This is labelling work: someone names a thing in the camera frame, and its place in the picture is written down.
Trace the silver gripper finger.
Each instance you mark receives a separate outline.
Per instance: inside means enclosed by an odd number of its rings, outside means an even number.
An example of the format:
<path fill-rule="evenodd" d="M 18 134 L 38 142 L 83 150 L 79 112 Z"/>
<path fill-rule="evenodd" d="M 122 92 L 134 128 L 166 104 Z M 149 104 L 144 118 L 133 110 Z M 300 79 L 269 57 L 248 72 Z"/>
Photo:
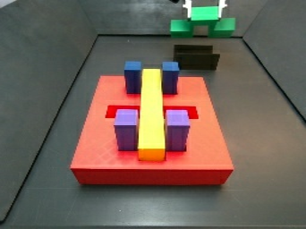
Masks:
<path fill-rule="evenodd" d="M 184 8 L 188 10 L 188 18 L 192 18 L 193 0 L 185 0 Z"/>
<path fill-rule="evenodd" d="M 218 1 L 218 7 L 220 7 L 220 11 L 218 11 L 218 15 L 220 15 L 220 19 L 222 18 L 222 11 L 224 9 L 229 6 L 226 3 L 228 0 L 220 0 Z"/>

